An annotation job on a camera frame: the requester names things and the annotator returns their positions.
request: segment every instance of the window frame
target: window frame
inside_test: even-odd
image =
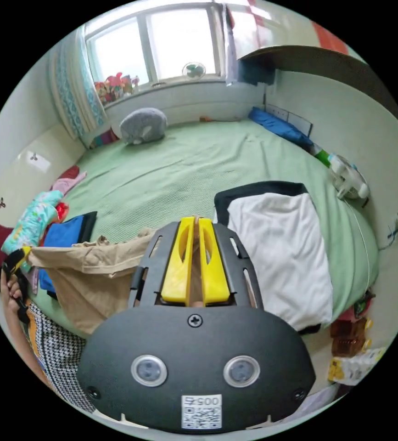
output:
[[[194,10],[202,9],[207,11],[208,23],[211,32],[211,41],[213,45],[213,55],[214,63],[216,68],[216,73],[206,73],[200,80],[190,80],[183,76],[177,76],[166,79],[158,79],[156,66],[154,62],[153,52],[151,49],[151,29],[149,29],[147,17],[159,12],[170,12],[179,10]],[[178,3],[172,5],[156,6],[153,8],[148,8],[143,11],[132,12],[121,18],[118,18],[104,26],[101,26],[96,31],[87,33],[85,36],[85,42],[87,47],[87,55],[89,59],[89,66],[92,74],[92,78],[95,82],[105,81],[106,79],[101,79],[101,69],[96,56],[95,51],[95,41],[122,27],[127,21],[135,19],[138,24],[140,43],[142,46],[142,52],[144,54],[144,62],[146,66],[146,71],[148,75],[148,83],[139,84],[139,90],[152,89],[155,83],[173,84],[173,83],[184,83],[184,82],[197,82],[203,80],[216,80],[222,79],[225,75],[225,62],[224,62],[224,35],[223,35],[223,22],[221,15],[222,5],[210,0],[207,2],[200,3]]]

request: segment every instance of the beige cloth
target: beige cloth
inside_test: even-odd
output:
[[[101,236],[70,248],[33,247],[28,263],[44,268],[64,314],[80,331],[91,334],[108,317],[127,309],[133,273],[156,230],[110,244]],[[191,270],[191,302],[202,299],[197,229]]]

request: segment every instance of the green bedsheet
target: green bedsheet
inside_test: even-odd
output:
[[[194,123],[168,129],[163,140],[125,147],[121,141],[87,152],[79,161],[87,177],[64,199],[71,219],[98,211],[92,233],[127,241],[143,227],[183,216],[213,217],[214,195],[257,181],[302,182],[316,207],[333,284],[333,318],[363,294],[368,265],[378,272],[374,233],[359,209],[336,198],[328,169],[301,148],[250,121]],[[52,320],[76,332],[56,300],[39,288],[32,300]]]

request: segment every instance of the white fan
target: white fan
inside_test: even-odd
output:
[[[207,70],[202,63],[190,62],[185,64],[182,75],[189,79],[200,79],[206,74]]]
[[[349,199],[369,196],[370,190],[364,176],[355,165],[350,164],[345,158],[332,154],[329,156],[330,170],[333,176],[333,185],[337,189],[337,197]]]

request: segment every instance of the green bottle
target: green bottle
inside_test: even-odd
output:
[[[331,163],[329,161],[329,154],[325,150],[323,150],[320,146],[317,146],[317,144],[314,143],[313,146],[313,155],[321,161],[327,168],[331,166]]]

